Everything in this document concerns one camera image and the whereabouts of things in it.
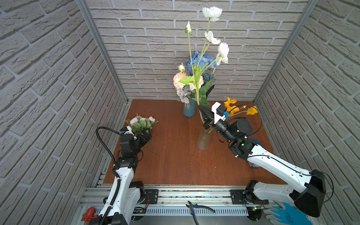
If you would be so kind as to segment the white pink flower bunch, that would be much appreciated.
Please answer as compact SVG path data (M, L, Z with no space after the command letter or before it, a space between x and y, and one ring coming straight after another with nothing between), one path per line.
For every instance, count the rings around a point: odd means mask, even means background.
M135 136L138 136L142 131L149 131L151 133L153 126L155 126L157 123L158 121L156 121L155 118L153 118L152 116L142 117L140 115L136 115L133 119L127 120L127 124L132 128ZM152 153L157 154L157 152L155 152L154 150L151 140L148 143L151 149L146 149L151 151Z

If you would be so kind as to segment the yellow white poppy stem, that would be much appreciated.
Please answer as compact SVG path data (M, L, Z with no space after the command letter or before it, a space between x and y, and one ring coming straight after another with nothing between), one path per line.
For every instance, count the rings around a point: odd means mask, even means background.
M231 99L227 97L227 101L224 102L226 107L226 116L227 118L232 118L235 115L245 113L246 115L256 115L258 114L258 109L256 106L248 106L248 105L239 105L236 106L237 100Z

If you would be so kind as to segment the clear ribbed glass vase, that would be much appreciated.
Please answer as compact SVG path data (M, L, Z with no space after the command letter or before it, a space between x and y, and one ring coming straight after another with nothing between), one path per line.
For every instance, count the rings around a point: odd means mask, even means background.
M197 140L197 148L200 150L207 150L210 146L210 140L211 140L211 134L212 134L212 129L205 129L205 128L201 128L200 129L200 134Z

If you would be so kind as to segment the teal ceramic vase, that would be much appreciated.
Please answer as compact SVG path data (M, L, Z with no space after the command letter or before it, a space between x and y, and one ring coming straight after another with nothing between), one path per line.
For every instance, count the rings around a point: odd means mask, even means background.
M187 104L184 104L183 114L186 117L192 117L195 115L196 112L196 101L194 99L189 99Z

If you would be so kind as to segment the cream peony flower stem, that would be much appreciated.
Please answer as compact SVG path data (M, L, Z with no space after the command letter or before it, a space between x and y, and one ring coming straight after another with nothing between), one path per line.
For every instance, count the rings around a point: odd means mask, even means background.
M185 110L189 111L196 105L208 106L208 96L215 85L213 69L207 68L207 64L202 67L190 64L189 68L181 64L178 70L173 77L173 85Z

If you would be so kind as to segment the blue hydrangea flower stem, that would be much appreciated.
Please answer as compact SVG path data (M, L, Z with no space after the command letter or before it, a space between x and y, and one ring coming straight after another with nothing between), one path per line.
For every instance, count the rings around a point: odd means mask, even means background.
M185 72L188 76L193 76L193 68L195 71L200 73L200 69L203 69L202 77L200 78L199 83L199 93L198 99L199 103L204 106L209 106L208 97L211 91L215 87L216 79L214 70L216 68L215 58L210 56L207 53L201 58L201 52L195 51L192 53L191 57L188 58L185 65Z

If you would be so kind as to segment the white poppy flower stem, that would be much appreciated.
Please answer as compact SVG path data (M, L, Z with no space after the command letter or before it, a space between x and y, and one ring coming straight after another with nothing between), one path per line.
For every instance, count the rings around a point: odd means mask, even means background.
M215 58L215 63L216 65L220 65L221 63L228 63L228 54L229 54L229 46L228 44L222 42L219 38L216 38L213 34L212 31L210 31L210 24L211 22L216 22L220 19L220 16L223 12L223 9L219 8L219 7L204 7L202 8L202 14L203 16L207 19L208 21L208 28L206 30L206 32L204 33L205 36L205 42L203 45L203 48L201 50L201 58L204 55L204 53L207 52L208 48L210 45L215 45L217 46L217 56ZM200 73L198 73L197 71L195 71L195 69L193 68L193 76L187 76L184 79L181 79L181 83L184 85L187 85L189 87L194 87L195 88L195 98L196 98L196 102L197 104L199 103L199 99L198 99L198 93L199 93L199 81L200 78L202 77L202 72L203 69L200 69Z

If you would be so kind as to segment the white lilac flower bouquet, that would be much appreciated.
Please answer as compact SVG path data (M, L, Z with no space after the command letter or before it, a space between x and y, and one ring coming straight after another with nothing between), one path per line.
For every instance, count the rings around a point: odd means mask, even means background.
M178 88L176 89L177 95L179 97L179 101L184 103L186 106L190 103L191 100L191 91L188 91L186 88Z

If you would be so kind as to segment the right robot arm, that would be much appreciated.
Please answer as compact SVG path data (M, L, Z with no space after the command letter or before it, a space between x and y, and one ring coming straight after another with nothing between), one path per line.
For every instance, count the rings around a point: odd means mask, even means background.
M272 200L296 207L308 216L318 218L326 194L325 174L309 171L273 155L250 139L253 128L249 121L238 118L229 124L230 114L224 105L216 102L212 107L199 105L205 129L214 128L229 142L229 150L237 158L259 166L285 182L284 185L251 181L245 189L247 201Z

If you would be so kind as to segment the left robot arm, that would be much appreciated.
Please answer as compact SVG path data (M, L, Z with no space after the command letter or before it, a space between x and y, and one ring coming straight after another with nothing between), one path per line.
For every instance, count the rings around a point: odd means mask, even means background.
M115 176L110 194L97 218L92 218L90 225L129 225L137 203L146 199L142 181L133 181L138 166L138 154L141 148L151 139L150 134L136 138L131 127L124 127L120 132L107 127L98 127L96 135L101 144L105 144L99 136L99 130L106 129L121 136L121 156L112 157L112 174Z

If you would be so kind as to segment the red clamp tool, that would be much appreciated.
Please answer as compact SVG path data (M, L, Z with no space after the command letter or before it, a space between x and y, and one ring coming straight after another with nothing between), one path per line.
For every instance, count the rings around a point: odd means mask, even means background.
M83 220L84 222L90 222L92 219L95 219L95 218L98 217L98 215L96 214L96 212L97 212L97 209L96 209L95 207L89 208L89 209L85 212L82 220Z

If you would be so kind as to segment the blue work glove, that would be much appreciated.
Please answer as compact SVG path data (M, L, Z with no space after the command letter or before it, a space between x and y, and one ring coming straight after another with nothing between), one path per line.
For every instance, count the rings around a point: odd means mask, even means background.
M307 215L287 203L271 206L262 211L272 225L312 225Z

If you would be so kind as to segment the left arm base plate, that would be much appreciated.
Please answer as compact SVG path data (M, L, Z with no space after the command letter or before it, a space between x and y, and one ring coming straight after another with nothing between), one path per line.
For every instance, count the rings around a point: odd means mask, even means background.
M158 203L158 189L140 190L140 199L137 204L157 204Z

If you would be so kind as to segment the aluminium rail frame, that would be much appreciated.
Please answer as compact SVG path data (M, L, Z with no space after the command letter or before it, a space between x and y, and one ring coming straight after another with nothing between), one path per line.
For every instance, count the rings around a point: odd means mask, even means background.
M85 209L95 207L99 216L112 185L99 185L85 190L81 205ZM268 200L269 204L233 204L232 189L246 186L195 186L195 185L145 185L145 189L158 189L157 204L137 204L132 219L144 216L247 216L259 218L261 210L279 207L283 202Z

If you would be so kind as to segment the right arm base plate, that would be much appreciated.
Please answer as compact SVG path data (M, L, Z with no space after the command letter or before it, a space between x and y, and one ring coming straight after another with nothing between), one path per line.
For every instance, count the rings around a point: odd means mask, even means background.
M246 205L263 205L269 204L268 200L260 200L251 191L245 189L232 189L230 190L230 197L232 204L246 204Z

